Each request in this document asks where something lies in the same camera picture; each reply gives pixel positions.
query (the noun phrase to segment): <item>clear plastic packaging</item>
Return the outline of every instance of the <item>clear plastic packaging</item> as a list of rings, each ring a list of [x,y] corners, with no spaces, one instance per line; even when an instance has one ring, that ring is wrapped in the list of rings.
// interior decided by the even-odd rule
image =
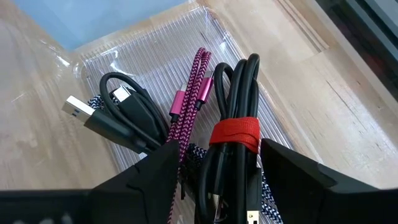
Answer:
[[[261,56],[262,136],[375,187],[398,185],[397,102],[375,90],[374,74],[309,0],[187,2],[72,53],[9,1],[0,11],[2,189],[94,187],[138,161],[62,112],[63,102],[89,100],[115,70],[166,114],[201,46],[211,68]],[[192,142],[206,147],[216,109],[212,94]],[[189,198],[177,206],[174,221],[193,223]]]
[[[105,73],[125,73],[148,90],[167,118],[174,94],[182,84],[186,84],[193,56],[200,47],[212,52],[209,70],[214,70],[220,62],[233,67],[243,58],[238,46],[219,21],[212,17],[207,8],[197,7],[154,30],[125,35],[113,44],[83,54],[83,63],[75,70],[75,76],[84,80],[87,89],[95,96],[99,93],[100,78]],[[109,89],[119,85],[117,80],[113,81]],[[190,142],[207,148],[213,127],[219,120],[220,112],[212,92],[209,101],[198,113]],[[263,93],[259,96],[259,120],[262,138],[271,138],[294,148]],[[117,144],[109,142],[109,146],[119,170],[127,169],[140,159],[135,152]],[[182,214],[185,223],[193,223],[193,217],[189,216],[193,214],[193,205],[186,205],[188,201],[177,202],[174,220]]]

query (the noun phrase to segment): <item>black and white braided cable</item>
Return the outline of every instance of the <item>black and white braided cable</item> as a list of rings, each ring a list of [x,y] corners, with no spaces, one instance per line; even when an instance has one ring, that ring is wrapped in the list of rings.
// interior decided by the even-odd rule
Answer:
[[[115,105],[119,104],[119,101],[113,97],[113,103]],[[96,95],[92,99],[88,101],[88,105],[93,109],[103,110],[104,109],[104,101],[102,100],[101,95]],[[196,146],[195,144],[189,144],[187,149],[187,162],[193,162],[193,165],[196,169],[199,169],[202,163],[203,158],[205,157],[206,150],[201,147]],[[279,215],[278,210],[275,206],[275,200],[271,194],[271,190],[266,182],[266,177],[264,172],[262,173],[262,210],[261,212],[266,215],[268,218],[273,220],[276,224],[282,224],[283,221]]]

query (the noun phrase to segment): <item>usb cable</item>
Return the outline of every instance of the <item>usb cable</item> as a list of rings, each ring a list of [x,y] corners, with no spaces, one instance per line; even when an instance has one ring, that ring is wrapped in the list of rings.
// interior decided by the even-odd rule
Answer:
[[[184,97],[182,99],[182,105],[178,119],[176,120],[176,122],[173,122],[170,127],[167,141],[173,139],[179,141],[180,164],[184,163],[185,153],[188,148],[189,139],[191,136],[196,115],[201,106],[206,103],[208,95],[210,94],[210,90],[213,86],[213,72],[206,72],[210,57],[211,52],[206,51],[206,49],[203,47],[201,47],[195,55],[190,76],[188,78],[187,87],[185,89]],[[180,168],[178,168],[177,175],[178,177],[180,177]],[[177,186],[174,190],[173,202],[170,206],[169,219],[167,220],[168,224],[170,224],[172,220],[176,190]]]
[[[121,86],[109,93],[106,84],[111,78],[127,83],[133,90]],[[102,76],[99,90],[98,109],[70,96],[63,110],[92,131],[136,153],[150,154],[164,144],[169,127],[148,92],[138,83],[123,73],[111,72]]]
[[[214,71],[215,92],[220,109],[220,120],[257,117],[259,89],[257,74],[259,56],[252,54],[240,60],[235,69],[219,63]],[[231,86],[225,97],[223,74]],[[226,201],[228,223],[259,223],[261,210],[261,171],[256,168],[257,154],[238,142],[212,144],[203,158],[196,199],[197,212],[204,223],[214,223],[220,204],[212,209],[208,195]]]

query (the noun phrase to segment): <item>usb-a connector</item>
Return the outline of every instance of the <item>usb-a connector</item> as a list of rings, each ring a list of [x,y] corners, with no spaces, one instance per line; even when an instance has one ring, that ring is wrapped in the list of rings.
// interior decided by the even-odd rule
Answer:
[[[76,117],[82,122],[86,122],[88,118],[94,113],[94,109],[80,101],[74,96],[69,96],[66,100],[65,104],[62,107],[62,110],[67,112],[68,114]]]
[[[260,224],[260,212],[259,211],[248,211],[248,224]]]
[[[134,131],[131,131],[126,125],[107,115],[104,111],[94,110],[74,96],[68,97],[62,110],[78,118],[84,123],[85,127],[116,144],[128,147],[136,153],[150,153],[146,148],[146,142],[138,138]]]

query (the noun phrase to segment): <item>cable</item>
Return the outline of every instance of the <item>cable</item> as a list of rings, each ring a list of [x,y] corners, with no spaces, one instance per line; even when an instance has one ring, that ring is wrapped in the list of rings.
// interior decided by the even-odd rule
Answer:
[[[189,175],[186,175],[185,178],[189,179],[194,179],[197,180],[195,177],[195,174],[197,173],[197,169],[199,169],[202,166],[203,158],[205,157],[206,153],[208,151],[204,150],[195,144],[189,144],[189,147],[187,149],[187,161],[185,163],[184,167],[184,173],[187,173]],[[262,195],[261,195],[261,203],[262,203],[262,209],[261,213],[269,217],[271,220],[273,220],[276,224],[282,224],[282,218],[280,217],[280,214],[277,210],[275,200],[272,196],[271,190],[267,184],[266,177],[264,175],[264,172],[262,172],[262,182],[261,182],[261,188],[262,188]],[[195,209],[195,219],[199,221],[198,217],[198,207]]]
[[[208,94],[210,93],[211,85],[213,84],[212,77],[207,77],[208,79],[203,80],[205,77],[208,63],[210,61],[210,57],[211,53],[207,52],[206,49],[204,48],[200,48],[197,54],[195,55],[187,87],[185,89],[185,94],[182,101],[180,116],[178,117],[177,122],[172,123],[170,127],[170,132],[167,138],[167,142],[173,139],[179,140],[180,163],[184,162],[185,152],[188,147],[189,138],[191,135],[191,131],[193,129],[193,122],[195,120],[197,112],[200,110],[201,105],[205,103]],[[205,97],[203,99],[198,98],[199,95],[204,95]],[[177,175],[178,176],[180,175],[180,168],[178,168]],[[168,224],[170,224],[172,220],[176,190],[177,186],[176,189],[174,190],[173,201],[170,207],[170,215],[167,221]]]
[[[128,128],[132,129],[143,141],[148,144],[149,147],[153,149],[159,148],[161,145],[163,145],[164,142],[156,140],[153,136],[148,135],[145,131],[142,130],[142,128],[138,127],[137,124],[133,123],[129,118],[127,118],[126,115],[123,114],[120,109],[118,109],[118,107],[113,103],[111,97],[109,96],[108,88],[106,86],[110,78],[124,81],[135,90],[135,92],[138,94],[139,99],[142,100],[145,106],[149,108],[151,115],[159,125],[161,139],[165,140],[168,133],[168,127],[159,109],[152,101],[152,98],[149,96],[148,92],[146,92],[133,79],[120,72],[109,72],[103,75],[101,77],[101,80],[99,81],[99,92],[101,93],[102,99],[104,101],[105,109],[107,109],[109,113],[113,115],[117,120],[125,124]]]
[[[258,107],[257,74],[259,56],[252,54],[245,60],[240,60],[235,69],[226,63],[220,63],[214,71],[215,92],[220,109],[220,120],[228,118],[256,117]],[[223,74],[230,81],[228,97],[225,97]],[[230,204],[234,205],[229,217],[238,224],[247,222],[246,195],[248,159],[252,157],[244,144],[226,142],[210,146],[199,176],[197,206],[199,216],[204,223],[213,223],[214,214],[209,207],[208,193],[223,197],[226,181],[232,181],[233,193],[229,195]]]

